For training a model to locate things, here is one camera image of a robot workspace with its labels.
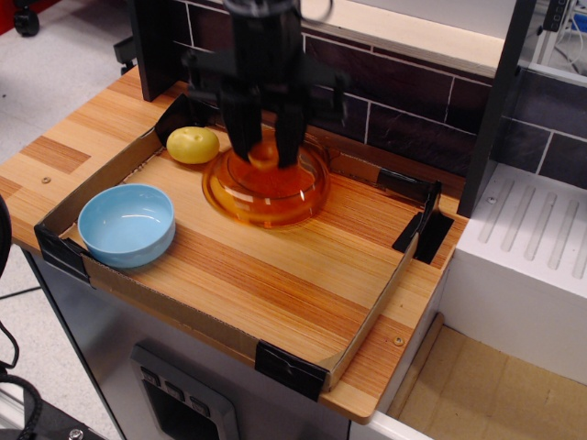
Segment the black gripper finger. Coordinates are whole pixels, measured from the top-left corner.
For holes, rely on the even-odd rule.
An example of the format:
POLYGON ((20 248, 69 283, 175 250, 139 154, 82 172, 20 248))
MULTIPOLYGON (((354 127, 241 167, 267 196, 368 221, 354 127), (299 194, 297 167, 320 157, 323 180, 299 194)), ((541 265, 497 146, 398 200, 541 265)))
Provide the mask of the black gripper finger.
POLYGON ((219 108, 234 152, 247 159, 262 141, 260 98, 250 90, 225 88, 219 108))
POLYGON ((282 86, 275 114, 278 167, 288 168, 297 162, 299 148, 305 139, 310 114, 308 92, 299 87, 282 86))

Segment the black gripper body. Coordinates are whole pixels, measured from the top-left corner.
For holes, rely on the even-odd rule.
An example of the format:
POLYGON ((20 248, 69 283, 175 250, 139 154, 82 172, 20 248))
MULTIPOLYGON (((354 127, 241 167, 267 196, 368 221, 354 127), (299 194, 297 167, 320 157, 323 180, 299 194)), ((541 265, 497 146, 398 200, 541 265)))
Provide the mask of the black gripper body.
POLYGON ((219 103, 231 88, 278 112, 299 105, 309 120, 342 119, 349 76, 304 52, 299 1, 226 1, 233 46, 183 56, 189 94, 219 103))

